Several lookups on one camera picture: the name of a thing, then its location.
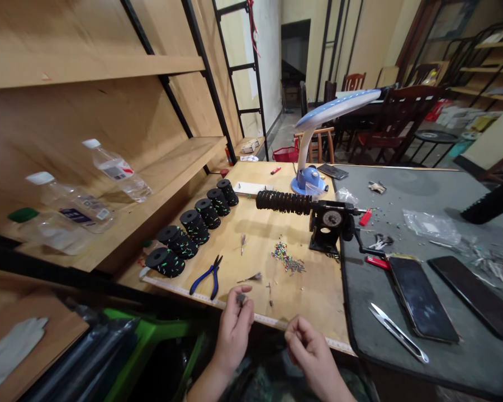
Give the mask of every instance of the blue pliers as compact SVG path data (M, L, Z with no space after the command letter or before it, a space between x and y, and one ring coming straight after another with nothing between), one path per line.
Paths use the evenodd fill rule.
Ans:
M207 272L205 272L203 275L201 275L198 279L196 279L196 281L194 282L194 284L190 288L190 296L192 296L194 294L194 292L196 291L196 288L200 284L200 282L203 279L205 279L206 277L208 277L210 275L210 273L212 272L214 275L214 289L212 290L211 300L214 300L214 298L216 297L216 294L218 293L218 269L220 268L220 262L222 261L222 258L224 258L224 256L220 257L220 255L218 255L216 257L216 259L214 260L214 264L211 265L209 270Z

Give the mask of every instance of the white bottle cap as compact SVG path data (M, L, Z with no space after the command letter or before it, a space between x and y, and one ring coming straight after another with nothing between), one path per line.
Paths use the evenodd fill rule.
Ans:
M28 180L34 184L41 185L41 184L50 183L51 181L54 181L56 179L54 179L54 176L52 176L48 172L39 172L39 173L34 173L30 176L27 176L26 180Z
M89 149L93 149L93 148L97 148L98 146L101 146L101 143L98 142L95 138L92 138L91 140L82 141L82 144L84 144L84 146Z

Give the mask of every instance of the green chair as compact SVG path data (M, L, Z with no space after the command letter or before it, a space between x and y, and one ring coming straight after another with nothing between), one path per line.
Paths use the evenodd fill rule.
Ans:
M138 337L136 348L119 373L116 382L105 398L105 402L119 402L128 399L145 365L161 341L198 335L183 377L179 382L177 392L172 399L172 402L181 401L197 357L200 354L203 341L205 340L202 323L187 320L161 321L140 314L133 315L114 309L105 309L104 313L111 319L140 317L140 323L135 332Z

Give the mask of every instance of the gray mat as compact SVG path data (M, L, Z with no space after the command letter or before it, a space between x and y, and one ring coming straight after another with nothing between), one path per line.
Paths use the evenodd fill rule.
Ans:
M389 273L364 262L365 255L359 253L354 239L343 244L342 271L350 342L357 355L446 387L487 399L503 399L503 341L490 332L425 262L454 255L467 265L467 259L414 234L404 225L402 214L405 208L450 216L463 236L477 236L478 244L495 249L491 243L503 245L503 215L480 226L469 224L459 216L459 211L487 193L486 188L463 172L362 166L340 168L348 171L349 176L341 181L334 180L335 190L348 188L359 198L357 206L360 208L382 209L373 213L365 228L375 232L362 232L364 245L374 243L374 233L389 234L396 241L386 252L405 253L422 260L425 273L462 339L460 344L449 345L419 338L399 304ZM369 181L379 180L387 187L384 195L372 193L367 188ZM488 279L503 286L499 279ZM386 331L369 311L371 302L429 356L429 364L423 365L416 360Z

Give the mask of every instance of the pliers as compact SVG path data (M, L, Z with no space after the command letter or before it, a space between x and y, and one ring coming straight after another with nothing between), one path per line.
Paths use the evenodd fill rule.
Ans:
M377 233L376 235L374 235L374 238L376 239L376 243L370 245L369 248L373 248L375 250L381 250L387 245L393 244L393 239L391 238L391 236L385 237L383 234Z
M214 264L211 265L209 270L207 272L205 272L203 275L201 275L198 279L196 279L196 281L193 283L192 287L190 288L190 296L192 296L194 294L194 292L196 291L196 288L200 284L200 282L203 279L205 279L206 277L208 277L210 275L210 273L212 272L213 276L214 276L214 289L212 290L211 300L214 300L214 298L216 297L216 294L218 293L218 269L220 268L220 262L222 261L222 258L224 258L224 256L220 257L220 255L218 255L216 257L216 259L214 260Z

